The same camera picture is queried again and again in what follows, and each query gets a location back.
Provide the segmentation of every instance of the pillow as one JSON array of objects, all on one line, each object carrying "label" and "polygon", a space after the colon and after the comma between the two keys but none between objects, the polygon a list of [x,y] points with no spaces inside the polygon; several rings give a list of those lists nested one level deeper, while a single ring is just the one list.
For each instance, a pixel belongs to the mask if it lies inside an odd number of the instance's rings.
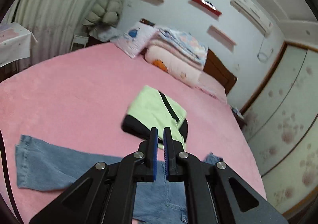
[{"label": "pillow", "polygon": [[201,73],[199,77],[196,88],[227,104],[227,98],[224,87],[215,78],[205,73],[204,71]]},{"label": "pillow", "polygon": [[111,42],[122,49],[130,58],[135,58],[157,32],[158,29],[137,22],[127,33],[112,39]]}]

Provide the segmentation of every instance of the wooden headboard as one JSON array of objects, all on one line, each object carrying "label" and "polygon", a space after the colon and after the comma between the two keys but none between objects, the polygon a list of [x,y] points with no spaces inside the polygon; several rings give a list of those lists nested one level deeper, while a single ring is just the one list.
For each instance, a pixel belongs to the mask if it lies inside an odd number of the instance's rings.
[{"label": "wooden headboard", "polygon": [[[141,19],[141,23],[146,25],[154,26],[155,24],[146,20]],[[212,52],[210,49],[208,50],[208,56],[206,58],[206,64],[203,68],[203,71],[214,77],[220,84],[224,87],[225,93],[228,94],[234,84],[237,81],[237,77],[235,77],[220,61],[220,59]]]}]

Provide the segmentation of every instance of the jeans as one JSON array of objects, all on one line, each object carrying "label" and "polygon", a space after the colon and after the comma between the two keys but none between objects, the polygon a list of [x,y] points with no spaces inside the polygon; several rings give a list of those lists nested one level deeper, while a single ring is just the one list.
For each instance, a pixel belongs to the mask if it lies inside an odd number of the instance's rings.
[{"label": "jeans", "polygon": [[[97,162],[114,164],[120,157],[89,154],[22,135],[16,145],[17,186],[38,191],[67,188]],[[206,162],[223,161],[210,153]],[[187,222],[184,184],[166,181],[164,162],[158,161],[153,183],[138,183],[133,218],[149,224]]]}]

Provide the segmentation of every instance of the pink blanket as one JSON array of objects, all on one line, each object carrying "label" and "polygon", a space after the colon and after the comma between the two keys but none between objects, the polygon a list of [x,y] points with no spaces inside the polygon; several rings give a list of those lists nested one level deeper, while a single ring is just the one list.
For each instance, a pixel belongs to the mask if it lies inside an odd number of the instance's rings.
[{"label": "pink blanket", "polygon": [[[14,145],[21,134],[84,152],[125,156],[141,139],[120,124],[144,85],[165,93],[187,111],[187,151],[203,159],[223,157],[264,198],[254,157],[230,107],[191,89],[139,57],[130,59],[111,43],[47,60],[0,84],[0,129],[10,182],[25,223],[60,192],[18,189]],[[158,159],[164,160],[163,151]],[[0,174],[0,193],[8,202]]]}]

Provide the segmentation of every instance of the wardrobe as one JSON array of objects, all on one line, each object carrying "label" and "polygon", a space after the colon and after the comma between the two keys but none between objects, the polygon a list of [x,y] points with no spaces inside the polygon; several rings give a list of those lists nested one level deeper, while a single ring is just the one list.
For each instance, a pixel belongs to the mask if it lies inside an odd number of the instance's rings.
[{"label": "wardrobe", "polygon": [[318,185],[317,113],[318,53],[288,45],[243,128],[267,199],[281,213],[300,211]]}]

